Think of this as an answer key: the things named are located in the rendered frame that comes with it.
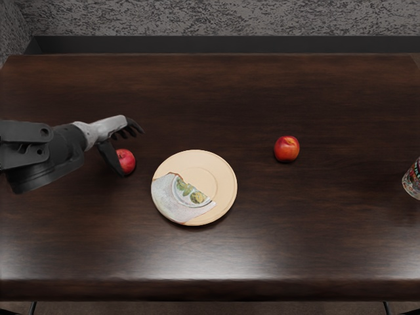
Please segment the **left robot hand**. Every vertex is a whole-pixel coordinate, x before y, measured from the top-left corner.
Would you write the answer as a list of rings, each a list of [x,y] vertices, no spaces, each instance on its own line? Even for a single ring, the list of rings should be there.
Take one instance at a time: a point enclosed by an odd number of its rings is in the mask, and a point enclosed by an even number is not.
[[[128,135],[136,137],[138,134],[144,134],[144,129],[135,120],[124,115],[115,115],[92,123],[75,121],[72,125],[78,128],[84,136],[84,152],[96,146],[103,160],[116,174],[122,178],[127,176],[110,139],[117,140],[118,135],[127,139]]]

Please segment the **beige plate with printed pattern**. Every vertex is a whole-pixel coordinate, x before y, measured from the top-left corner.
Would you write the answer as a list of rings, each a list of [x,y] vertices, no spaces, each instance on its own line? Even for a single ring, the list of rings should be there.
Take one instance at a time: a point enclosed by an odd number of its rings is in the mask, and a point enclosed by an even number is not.
[[[168,157],[156,169],[151,196],[167,219],[185,226],[202,226],[222,218],[238,192],[236,174],[220,156],[187,150]]]

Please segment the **small dark red apple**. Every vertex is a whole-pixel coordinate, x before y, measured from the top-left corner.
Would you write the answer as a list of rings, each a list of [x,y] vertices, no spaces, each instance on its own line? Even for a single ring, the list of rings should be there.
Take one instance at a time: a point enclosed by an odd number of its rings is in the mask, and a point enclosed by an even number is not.
[[[136,168],[136,159],[134,154],[128,149],[117,149],[116,154],[123,170],[124,175],[130,175]]]

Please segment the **red and yellow peach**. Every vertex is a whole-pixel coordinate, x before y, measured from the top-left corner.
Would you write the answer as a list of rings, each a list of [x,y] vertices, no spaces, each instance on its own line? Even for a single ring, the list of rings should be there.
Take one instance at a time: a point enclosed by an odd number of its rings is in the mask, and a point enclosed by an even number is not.
[[[281,136],[274,145],[275,158],[284,163],[295,161],[300,152],[300,144],[294,136]]]

